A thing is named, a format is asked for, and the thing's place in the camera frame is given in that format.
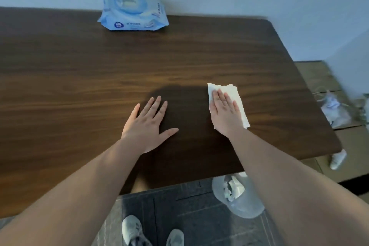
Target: white shoe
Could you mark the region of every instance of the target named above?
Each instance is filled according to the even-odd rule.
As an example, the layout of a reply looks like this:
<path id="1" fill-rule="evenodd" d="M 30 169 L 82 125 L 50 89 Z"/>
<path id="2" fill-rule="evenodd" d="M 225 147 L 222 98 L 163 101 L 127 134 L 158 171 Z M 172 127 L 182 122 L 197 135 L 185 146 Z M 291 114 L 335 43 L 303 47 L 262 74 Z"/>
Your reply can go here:
<path id="1" fill-rule="evenodd" d="M 179 229 L 174 229 L 170 232 L 166 240 L 166 246 L 185 246 L 184 241 L 183 232 Z"/>
<path id="2" fill-rule="evenodd" d="M 133 215 L 124 218 L 122 222 L 123 241 L 127 246 L 152 246 L 144 236 L 140 220 Z"/>
<path id="3" fill-rule="evenodd" d="M 342 149 L 342 151 L 340 151 L 339 153 L 333 154 L 329 167 L 333 170 L 338 169 L 339 166 L 343 163 L 346 156 L 347 156 L 347 153 L 344 149 Z"/>

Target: plastic bag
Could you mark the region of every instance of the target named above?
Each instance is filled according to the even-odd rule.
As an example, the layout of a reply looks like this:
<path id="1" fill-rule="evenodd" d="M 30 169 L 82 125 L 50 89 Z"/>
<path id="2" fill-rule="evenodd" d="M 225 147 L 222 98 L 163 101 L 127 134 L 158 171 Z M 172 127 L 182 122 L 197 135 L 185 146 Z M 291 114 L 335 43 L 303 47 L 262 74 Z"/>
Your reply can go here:
<path id="1" fill-rule="evenodd" d="M 104 0 L 98 22 L 110 30 L 157 30 L 169 24 L 159 0 Z"/>
<path id="2" fill-rule="evenodd" d="M 245 172 L 214 177 L 211 188 L 214 196 L 239 217 L 251 219 L 264 211 L 264 205 Z"/>
<path id="3" fill-rule="evenodd" d="M 321 110 L 333 128 L 346 125 L 351 122 L 351 116 L 348 110 L 338 101 L 334 94 L 327 91 L 325 97 L 318 100 L 318 102 L 320 101 L 323 102 Z"/>

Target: wet wipe package lid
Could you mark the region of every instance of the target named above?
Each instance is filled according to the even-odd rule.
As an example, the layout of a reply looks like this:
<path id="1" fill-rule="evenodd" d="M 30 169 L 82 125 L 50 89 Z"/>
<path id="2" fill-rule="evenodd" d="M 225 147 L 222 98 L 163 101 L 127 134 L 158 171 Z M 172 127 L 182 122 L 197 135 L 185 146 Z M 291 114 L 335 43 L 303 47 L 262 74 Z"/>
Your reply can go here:
<path id="1" fill-rule="evenodd" d="M 169 24 L 159 0 L 104 0 L 98 22 L 110 30 L 157 30 Z"/>

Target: white wet wipe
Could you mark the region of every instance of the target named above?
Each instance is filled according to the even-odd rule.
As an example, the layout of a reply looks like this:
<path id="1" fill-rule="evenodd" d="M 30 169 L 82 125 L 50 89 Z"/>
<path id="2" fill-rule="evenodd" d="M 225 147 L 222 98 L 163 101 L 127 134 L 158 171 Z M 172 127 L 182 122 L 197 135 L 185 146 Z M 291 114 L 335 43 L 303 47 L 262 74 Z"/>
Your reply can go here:
<path id="1" fill-rule="evenodd" d="M 237 87 L 230 84 L 230 85 L 226 85 L 226 86 L 221 86 L 221 85 L 214 85 L 212 83 L 208 83 L 208 93 L 209 93 L 209 104 L 210 102 L 213 100 L 213 90 L 221 90 L 223 93 L 227 93 L 229 95 L 229 97 L 231 98 L 231 100 L 236 100 L 236 103 L 239 107 L 239 110 L 241 112 L 241 119 L 242 119 L 242 124 L 244 126 L 244 128 L 248 128 L 250 127 L 250 123 L 247 120 L 246 114 L 245 114 L 245 109 L 242 106 L 242 100 L 241 97 L 238 94 L 238 90 Z"/>

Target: hand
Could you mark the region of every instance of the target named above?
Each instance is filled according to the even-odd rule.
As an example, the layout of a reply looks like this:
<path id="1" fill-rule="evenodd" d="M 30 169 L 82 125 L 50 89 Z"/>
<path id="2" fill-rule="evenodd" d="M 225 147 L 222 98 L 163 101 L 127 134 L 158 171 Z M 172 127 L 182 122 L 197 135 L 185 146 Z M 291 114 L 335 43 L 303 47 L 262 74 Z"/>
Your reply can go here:
<path id="1" fill-rule="evenodd" d="M 224 136 L 230 138 L 233 132 L 243 128 L 238 105 L 227 93 L 223 94 L 220 89 L 214 90 L 209 108 L 215 129 Z"/>
<path id="2" fill-rule="evenodd" d="M 156 114 L 160 101 L 161 96 L 158 96 L 154 104 L 154 98 L 150 98 L 138 117 L 137 113 L 140 109 L 140 104 L 137 104 L 124 125 L 122 138 L 136 139 L 137 142 L 142 145 L 142 153 L 154 150 L 161 143 L 178 132 L 178 128 L 172 128 L 159 134 L 159 125 L 163 120 L 168 106 L 168 101 L 164 101 L 159 112 Z"/>

